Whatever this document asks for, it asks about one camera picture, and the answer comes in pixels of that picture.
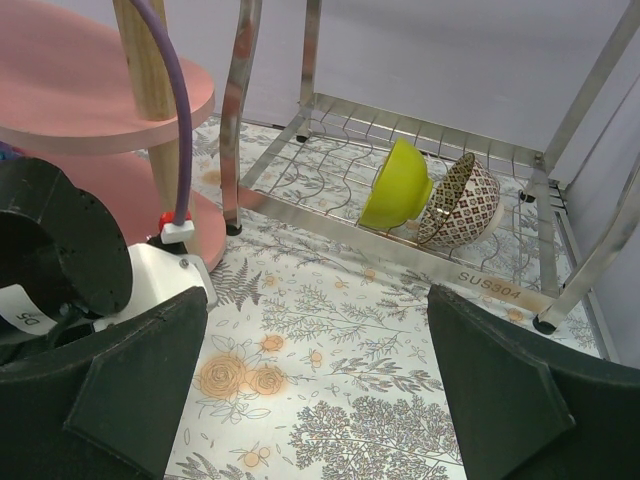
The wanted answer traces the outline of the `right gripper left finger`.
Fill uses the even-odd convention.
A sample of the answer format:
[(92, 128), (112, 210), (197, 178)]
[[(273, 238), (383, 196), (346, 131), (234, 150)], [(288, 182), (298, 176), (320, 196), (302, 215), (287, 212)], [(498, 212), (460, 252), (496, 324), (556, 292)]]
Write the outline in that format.
[(3, 365), (2, 478), (162, 478), (207, 318), (206, 293), (194, 287)]

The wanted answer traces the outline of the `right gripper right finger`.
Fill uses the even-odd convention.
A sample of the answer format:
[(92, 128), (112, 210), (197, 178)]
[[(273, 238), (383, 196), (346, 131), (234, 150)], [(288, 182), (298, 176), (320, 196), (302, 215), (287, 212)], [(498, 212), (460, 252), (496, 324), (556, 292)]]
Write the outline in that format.
[(428, 323), (470, 479), (636, 479), (639, 372), (510, 324), (443, 285)]

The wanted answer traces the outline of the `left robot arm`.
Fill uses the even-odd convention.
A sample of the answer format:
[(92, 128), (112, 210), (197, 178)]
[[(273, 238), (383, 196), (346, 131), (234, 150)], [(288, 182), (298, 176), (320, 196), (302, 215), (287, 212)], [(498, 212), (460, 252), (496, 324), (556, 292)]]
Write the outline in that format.
[(2, 161), (2, 363), (122, 311), (132, 288), (124, 235), (97, 197), (43, 159)]

